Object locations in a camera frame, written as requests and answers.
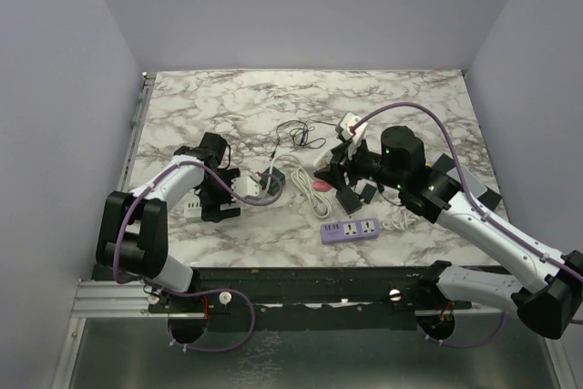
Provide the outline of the pink plug adapter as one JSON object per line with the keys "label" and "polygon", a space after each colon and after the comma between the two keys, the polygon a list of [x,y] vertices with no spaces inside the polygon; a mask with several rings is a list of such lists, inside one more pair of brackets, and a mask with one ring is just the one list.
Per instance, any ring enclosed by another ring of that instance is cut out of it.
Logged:
{"label": "pink plug adapter", "polygon": [[315,180],[315,181],[312,183],[312,188],[313,188],[313,189],[314,189],[316,192],[325,193],[325,192],[328,192],[328,191],[330,191],[330,190],[332,189],[332,186],[331,186],[329,183],[325,182],[325,181],[322,181],[322,180]]}

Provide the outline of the grey rectangular box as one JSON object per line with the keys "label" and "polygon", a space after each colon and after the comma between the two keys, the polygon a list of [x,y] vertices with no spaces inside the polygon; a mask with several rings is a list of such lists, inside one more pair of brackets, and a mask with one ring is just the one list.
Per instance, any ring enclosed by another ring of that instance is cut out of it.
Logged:
{"label": "grey rectangular box", "polygon": [[[465,183],[474,197],[479,198],[480,196],[487,193],[486,186],[467,167],[462,166],[461,170],[462,174],[464,175]],[[461,183],[461,178],[456,167],[452,167],[447,172],[447,175]]]}

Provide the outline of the black power adapter brick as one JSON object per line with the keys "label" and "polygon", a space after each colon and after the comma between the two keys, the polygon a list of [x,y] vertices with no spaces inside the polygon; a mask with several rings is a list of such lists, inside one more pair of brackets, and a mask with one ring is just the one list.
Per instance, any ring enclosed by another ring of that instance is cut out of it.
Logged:
{"label": "black power adapter brick", "polygon": [[336,190],[335,197],[347,215],[352,215],[363,206],[359,196],[350,188]]}

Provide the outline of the small black adapter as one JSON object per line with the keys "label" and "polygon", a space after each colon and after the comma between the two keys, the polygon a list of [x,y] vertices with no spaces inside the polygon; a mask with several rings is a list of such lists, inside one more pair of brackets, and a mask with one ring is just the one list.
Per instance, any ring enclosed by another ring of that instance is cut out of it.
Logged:
{"label": "small black adapter", "polygon": [[365,183],[358,193],[360,201],[369,205],[377,191],[378,189],[373,184]]}

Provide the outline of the black mounting base rail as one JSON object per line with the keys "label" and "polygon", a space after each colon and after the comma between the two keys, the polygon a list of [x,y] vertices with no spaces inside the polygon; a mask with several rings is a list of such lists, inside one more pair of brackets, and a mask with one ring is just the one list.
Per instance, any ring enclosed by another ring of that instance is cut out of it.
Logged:
{"label": "black mounting base rail", "polygon": [[445,269],[430,267],[200,268],[195,289],[210,297],[162,292],[148,309],[192,327],[245,331],[413,330],[416,315],[448,307],[436,286]]}

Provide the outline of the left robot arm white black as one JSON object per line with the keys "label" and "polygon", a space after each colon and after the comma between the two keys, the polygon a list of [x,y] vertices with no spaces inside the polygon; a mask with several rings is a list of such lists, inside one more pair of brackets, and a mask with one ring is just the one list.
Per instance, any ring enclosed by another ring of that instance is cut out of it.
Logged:
{"label": "left robot arm white black", "polygon": [[113,191],[105,201],[97,239],[96,261],[117,268],[114,279],[142,278],[169,291],[178,309],[195,309],[201,298],[199,273],[169,254],[169,211],[187,194],[196,192],[202,221],[218,223],[240,216],[231,193],[237,168],[220,163],[231,148],[222,136],[206,132],[195,148],[182,146],[169,164],[144,185]]}

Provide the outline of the white power strip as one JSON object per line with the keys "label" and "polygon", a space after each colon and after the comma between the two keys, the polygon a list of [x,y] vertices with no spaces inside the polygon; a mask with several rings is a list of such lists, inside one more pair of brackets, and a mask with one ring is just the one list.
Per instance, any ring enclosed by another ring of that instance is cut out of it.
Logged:
{"label": "white power strip", "polygon": [[202,207],[198,200],[189,200],[184,204],[183,216],[186,220],[200,220]]}

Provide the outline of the dark green charger block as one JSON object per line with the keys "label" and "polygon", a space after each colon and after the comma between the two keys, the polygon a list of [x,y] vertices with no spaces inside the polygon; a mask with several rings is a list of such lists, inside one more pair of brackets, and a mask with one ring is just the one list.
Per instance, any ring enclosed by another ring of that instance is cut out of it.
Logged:
{"label": "dark green charger block", "polygon": [[259,184],[263,194],[269,197],[275,196],[286,185],[285,175],[277,168],[266,169],[260,177]]}

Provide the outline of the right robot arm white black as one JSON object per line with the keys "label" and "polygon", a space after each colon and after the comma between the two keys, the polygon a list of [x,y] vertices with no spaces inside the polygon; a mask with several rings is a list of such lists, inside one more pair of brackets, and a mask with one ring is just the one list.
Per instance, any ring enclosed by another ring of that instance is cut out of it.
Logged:
{"label": "right robot arm white black", "polygon": [[411,129],[385,129],[378,153],[368,149],[364,131],[354,121],[337,125],[340,143],[314,173],[335,189],[347,214],[362,207],[353,190],[359,181],[395,189],[407,210],[471,242],[507,271],[438,262],[435,276],[418,286],[420,301],[430,308],[447,301],[483,303],[515,314],[534,333],[560,338],[582,304],[581,252],[565,254],[500,218],[471,193],[463,175],[427,165],[424,143]]}

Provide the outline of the aluminium frame left rail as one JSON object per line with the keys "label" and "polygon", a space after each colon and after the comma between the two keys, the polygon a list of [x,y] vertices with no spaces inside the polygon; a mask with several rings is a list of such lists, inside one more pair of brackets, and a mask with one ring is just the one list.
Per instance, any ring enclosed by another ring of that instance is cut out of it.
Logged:
{"label": "aluminium frame left rail", "polygon": [[[128,146],[126,149],[118,184],[113,193],[117,191],[126,192],[128,190],[128,185],[137,156],[138,144],[144,128],[146,115],[148,113],[148,106],[151,100],[157,74],[155,72],[145,72],[142,74],[142,76],[143,85],[138,94],[138,101],[135,106],[133,116],[130,120],[131,132]],[[110,231],[115,228],[117,223],[118,220],[116,219],[116,215],[110,214],[108,212],[107,202],[105,202],[97,240],[96,262],[97,264],[108,268],[112,266],[113,255],[107,254],[107,246],[113,246],[115,243],[108,243],[107,237],[109,237]]]}

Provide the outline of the purple power strip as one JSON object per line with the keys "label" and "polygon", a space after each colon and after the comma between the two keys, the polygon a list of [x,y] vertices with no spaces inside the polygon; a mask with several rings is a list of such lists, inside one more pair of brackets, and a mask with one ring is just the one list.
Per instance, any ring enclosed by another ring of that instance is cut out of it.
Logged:
{"label": "purple power strip", "polygon": [[381,234],[378,219],[346,220],[323,224],[320,227],[321,243],[324,245],[376,239]]}

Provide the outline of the white cube socket adapter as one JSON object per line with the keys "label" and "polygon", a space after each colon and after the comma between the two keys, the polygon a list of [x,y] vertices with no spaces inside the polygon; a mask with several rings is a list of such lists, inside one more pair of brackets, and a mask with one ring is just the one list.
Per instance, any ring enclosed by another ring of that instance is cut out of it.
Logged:
{"label": "white cube socket adapter", "polygon": [[316,169],[323,169],[323,168],[330,165],[332,158],[333,158],[333,153],[330,149],[322,151],[318,155],[318,158],[315,160],[314,167]]}

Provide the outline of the black mat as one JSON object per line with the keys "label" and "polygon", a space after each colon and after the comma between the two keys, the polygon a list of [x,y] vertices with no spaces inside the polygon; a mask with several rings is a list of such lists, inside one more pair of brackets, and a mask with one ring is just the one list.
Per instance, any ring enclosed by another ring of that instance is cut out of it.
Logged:
{"label": "black mat", "polygon": [[[442,154],[438,158],[438,160],[432,165],[432,167],[435,170],[438,170],[438,171],[441,171],[441,172],[447,174],[447,172],[452,167],[455,167],[455,163],[451,157],[447,156],[446,154]],[[501,202],[502,196],[499,193],[497,193],[495,190],[489,188],[487,185],[485,185],[485,186],[487,188],[487,193],[485,193],[484,195],[477,198],[477,200],[479,202],[483,203],[488,209],[495,210],[496,207]]]}

